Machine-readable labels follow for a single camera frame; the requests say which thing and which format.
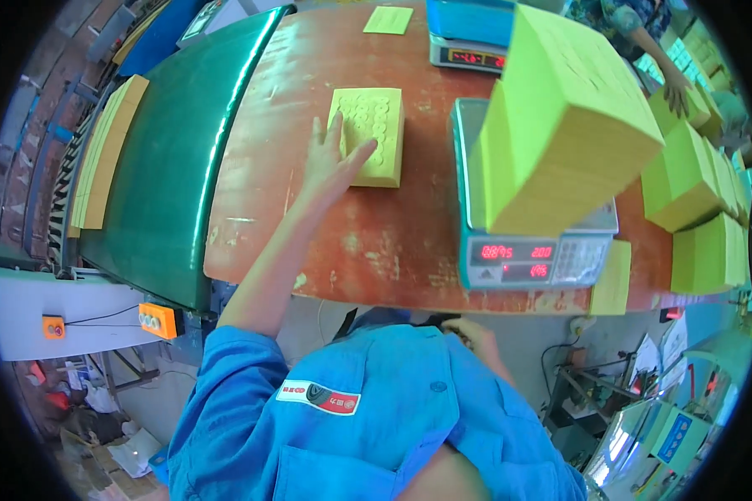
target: wooden table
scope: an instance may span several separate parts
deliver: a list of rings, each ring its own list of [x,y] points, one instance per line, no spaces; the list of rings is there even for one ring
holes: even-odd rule
[[[457,195],[448,114],[458,97],[490,96],[495,75],[429,63],[423,2],[406,35],[363,34],[373,4],[284,18],[236,114],[211,207],[203,271],[239,283],[301,188],[312,117],[333,90],[398,87],[406,111],[401,188],[351,187],[310,246],[294,293],[362,305],[506,314],[583,314],[590,288],[476,292],[457,271]],[[616,198],[632,242],[627,309],[681,306],[668,293],[671,235],[644,220],[640,181]]]

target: scale weighing pan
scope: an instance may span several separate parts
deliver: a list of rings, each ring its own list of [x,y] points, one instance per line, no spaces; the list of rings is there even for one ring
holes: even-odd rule
[[[488,99],[459,98],[449,117],[460,206],[462,286],[531,289],[595,285],[612,238],[618,234],[615,200],[557,238],[485,231],[482,172],[479,166],[468,165],[467,151],[479,135],[488,104]]]

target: floor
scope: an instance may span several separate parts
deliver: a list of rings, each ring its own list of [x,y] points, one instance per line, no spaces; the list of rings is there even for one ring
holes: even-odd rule
[[[294,296],[287,310],[284,327],[278,335],[289,366],[330,342],[346,313],[355,305],[321,301]],[[358,314],[369,309],[358,306]],[[413,312],[413,321],[425,320],[428,313]],[[575,346],[588,349],[587,363],[607,362],[617,359],[619,350],[632,351],[638,347],[644,334],[660,342],[667,325],[658,322],[658,312],[603,316],[597,319]],[[541,371],[541,354],[549,346],[571,342],[573,337],[568,327],[570,316],[508,316],[469,315],[471,320],[492,329],[499,345],[504,364],[518,385],[518,390],[529,405],[539,411],[548,401],[544,376]],[[198,368],[179,362],[170,362],[171,354],[160,347],[150,345],[143,358],[147,366],[158,366],[162,376],[152,383],[125,390],[119,394],[122,408],[142,427],[146,428],[161,444],[170,442],[184,403],[194,386]],[[545,365],[549,380],[553,383],[553,367],[562,363],[565,349],[550,350]],[[117,383],[129,381],[133,375],[116,359],[113,368]]]

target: paper sheet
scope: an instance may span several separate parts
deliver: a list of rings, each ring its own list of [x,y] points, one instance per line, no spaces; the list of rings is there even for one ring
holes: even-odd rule
[[[407,7],[376,7],[362,33],[386,33],[404,35],[410,24],[412,9]]]

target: worker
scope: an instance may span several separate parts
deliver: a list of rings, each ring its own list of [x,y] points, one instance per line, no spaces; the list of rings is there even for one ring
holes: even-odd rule
[[[713,137],[708,139],[713,146],[724,147],[724,153],[728,158],[732,158],[732,155],[739,149],[752,144],[749,114],[741,98],[732,92],[712,91],[711,97],[716,103],[716,107],[719,108],[722,127]]]
[[[472,321],[358,318],[288,369],[275,338],[296,276],[377,147],[371,139],[341,159],[341,127],[340,113],[328,134],[314,119],[301,192],[206,339],[168,450],[170,496],[587,499],[513,388],[495,336]]]
[[[671,7],[685,4],[679,0],[572,0],[565,17],[605,35],[630,63],[645,53],[650,55],[663,74],[663,97],[669,109],[682,116],[688,113],[686,88],[691,83],[659,45],[671,24]]]

